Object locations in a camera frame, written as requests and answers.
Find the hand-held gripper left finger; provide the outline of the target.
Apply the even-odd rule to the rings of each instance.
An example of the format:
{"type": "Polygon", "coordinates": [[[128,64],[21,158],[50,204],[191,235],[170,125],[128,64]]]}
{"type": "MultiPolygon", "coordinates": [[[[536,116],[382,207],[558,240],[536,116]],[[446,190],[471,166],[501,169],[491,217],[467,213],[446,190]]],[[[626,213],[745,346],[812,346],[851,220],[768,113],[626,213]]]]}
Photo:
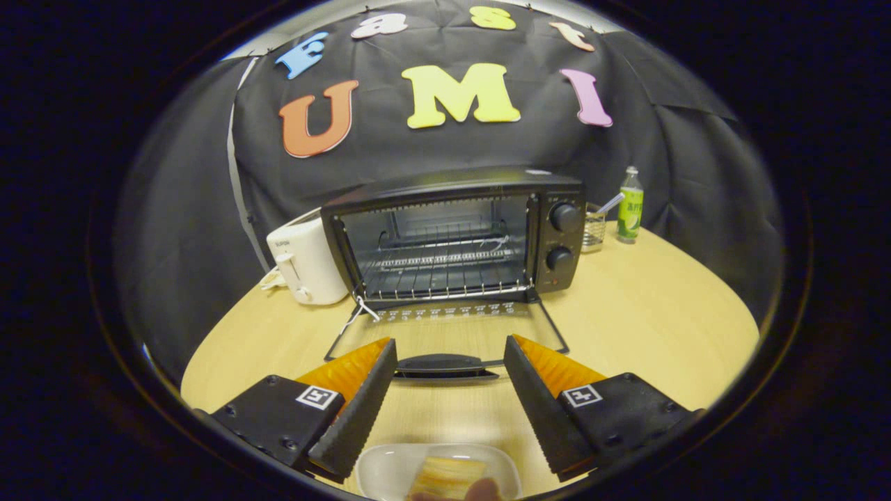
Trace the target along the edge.
{"type": "Polygon", "coordinates": [[[191,405],[221,438],[286,472],[343,483],[377,419],[397,343],[375,340],[298,375],[191,365],[191,405]]]}

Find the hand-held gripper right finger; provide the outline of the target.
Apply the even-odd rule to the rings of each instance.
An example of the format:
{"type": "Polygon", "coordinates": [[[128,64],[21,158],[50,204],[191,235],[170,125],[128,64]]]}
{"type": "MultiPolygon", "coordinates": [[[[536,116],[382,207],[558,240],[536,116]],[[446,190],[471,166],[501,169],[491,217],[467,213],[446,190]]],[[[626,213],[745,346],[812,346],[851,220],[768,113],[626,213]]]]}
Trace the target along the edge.
{"type": "Polygon", "coordinates": [[[607,377],[516,334],[506,340],[504,365],[560,481],[624,468],[682,435],[703,414],[636,374],[607,377]]]}

